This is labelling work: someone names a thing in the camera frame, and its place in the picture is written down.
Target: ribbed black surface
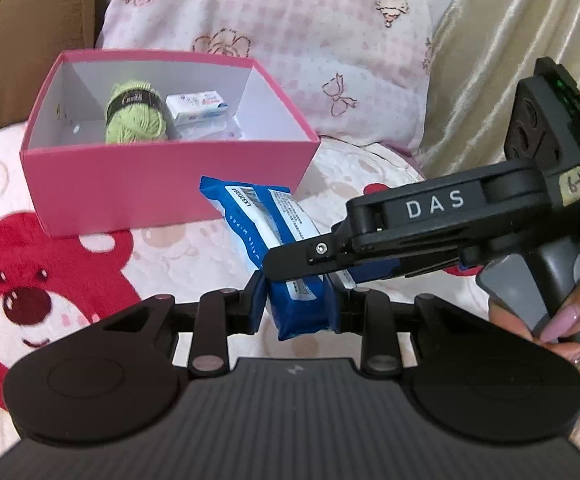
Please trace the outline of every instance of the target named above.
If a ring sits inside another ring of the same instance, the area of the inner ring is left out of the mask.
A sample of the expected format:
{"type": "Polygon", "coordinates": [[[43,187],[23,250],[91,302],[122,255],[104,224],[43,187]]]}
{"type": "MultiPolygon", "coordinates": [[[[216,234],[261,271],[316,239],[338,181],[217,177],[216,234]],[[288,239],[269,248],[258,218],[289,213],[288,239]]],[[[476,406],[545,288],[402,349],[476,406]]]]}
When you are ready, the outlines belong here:
{"type": "Polygon", "coordinates": [[[494,449],[464,442],[415,412],[395,383],[349,360],[240,359],[195,381],[171,415],[96,449],[23,441],[0,480],[580,480],[566,440],[494,449]]]}

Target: red bear cartoon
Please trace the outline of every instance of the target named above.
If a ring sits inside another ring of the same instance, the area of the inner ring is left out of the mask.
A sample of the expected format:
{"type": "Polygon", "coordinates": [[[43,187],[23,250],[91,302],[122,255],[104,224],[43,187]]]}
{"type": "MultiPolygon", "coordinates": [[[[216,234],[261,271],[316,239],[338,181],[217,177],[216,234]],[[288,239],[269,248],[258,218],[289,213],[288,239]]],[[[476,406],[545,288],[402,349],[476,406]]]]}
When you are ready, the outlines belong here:
{"type": "Polygon", "coordinates": [[[110,236],[114,247],[94,252],[78,237],[48,237],[34,213],[0,220],[2,408],[1,383],[16,361],[140,300],[121,273],[132,253],[132,234],[110,236]]]}

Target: white soap box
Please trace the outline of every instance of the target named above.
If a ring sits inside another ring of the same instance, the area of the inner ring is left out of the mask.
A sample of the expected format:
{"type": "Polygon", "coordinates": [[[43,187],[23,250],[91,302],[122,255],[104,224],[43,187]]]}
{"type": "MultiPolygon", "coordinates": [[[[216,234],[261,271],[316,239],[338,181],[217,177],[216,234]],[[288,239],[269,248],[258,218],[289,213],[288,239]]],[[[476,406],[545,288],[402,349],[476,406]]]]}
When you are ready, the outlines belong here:
{"type": "Polygon", "coordinates": [[[169,95],[166,106],[175,126],[222,117],[228,112],[228,103],[214,91],[169,95]]]}

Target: blanket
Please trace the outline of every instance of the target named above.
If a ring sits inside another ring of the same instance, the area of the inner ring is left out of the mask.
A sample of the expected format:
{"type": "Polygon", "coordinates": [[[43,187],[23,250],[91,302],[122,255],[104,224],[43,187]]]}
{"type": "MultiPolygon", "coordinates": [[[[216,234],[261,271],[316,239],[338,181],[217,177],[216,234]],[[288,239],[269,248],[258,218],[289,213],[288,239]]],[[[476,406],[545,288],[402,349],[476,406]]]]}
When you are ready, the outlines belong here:
{"type": "MultiPolygon", "coordinates": [[[[0,130],[0,455],[18,440],[1,399],[1,381],[18,359],[58,338],[166,292],[177,302],[210,290],[243,288],[249,279],[223,220],[92,235],[49,238],[40,228],[19,161],[24,125],[0,130]]],[[[360,148],[324,137],[295,193],[321,232],[346,215],[348,199],[377,184],[421,180],[400,156],[378,145],[360,148]]],[[[473,278],[436,272],[371,283],[394,301],[431,292],[479,316],[487,297],[473,278]]],[[[414,364],[412,349],[403,351],[414,364]]],[[[187,362],[190,334],[174,361],[187,362]]],[[[279,342],[266,313],[254,336],[231,336],[230,364],[240,356],[313,358],[360,355],[360,337],[321,332],[279,342]]]]}

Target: pink checkered pillow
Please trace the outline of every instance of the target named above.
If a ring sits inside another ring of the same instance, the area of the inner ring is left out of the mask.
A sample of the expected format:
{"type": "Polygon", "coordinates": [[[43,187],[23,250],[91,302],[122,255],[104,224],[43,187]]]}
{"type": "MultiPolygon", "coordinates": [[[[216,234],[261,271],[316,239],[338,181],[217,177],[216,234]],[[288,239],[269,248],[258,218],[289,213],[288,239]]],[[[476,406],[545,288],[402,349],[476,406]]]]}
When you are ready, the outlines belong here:
{"type": "Polygon", "coordinates": [[[255,57],[321,135],[413,151],[430,30],[428,0],[110,0],[98,45],[255,57]]]}

